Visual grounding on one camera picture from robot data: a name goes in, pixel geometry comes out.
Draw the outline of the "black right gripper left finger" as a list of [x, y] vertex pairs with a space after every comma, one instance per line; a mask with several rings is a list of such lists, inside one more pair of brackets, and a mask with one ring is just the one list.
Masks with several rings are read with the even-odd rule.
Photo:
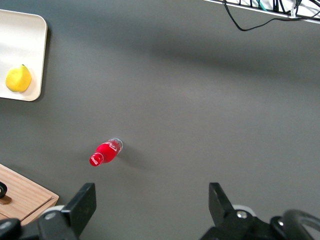
[[62, 208], [45, 211], [37, 220], [40, 240], [79, 240], [97, 207], [94, 183], [85, 183]]

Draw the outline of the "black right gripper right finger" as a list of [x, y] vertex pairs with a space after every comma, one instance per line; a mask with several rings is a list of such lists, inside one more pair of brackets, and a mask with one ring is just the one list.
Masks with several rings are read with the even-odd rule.
[[209, 184], [208, 207], [216, 228], [224, 232], [260, 232], [261, 221], [253, 210], [244, 205], [233, 205], [221, 185]]

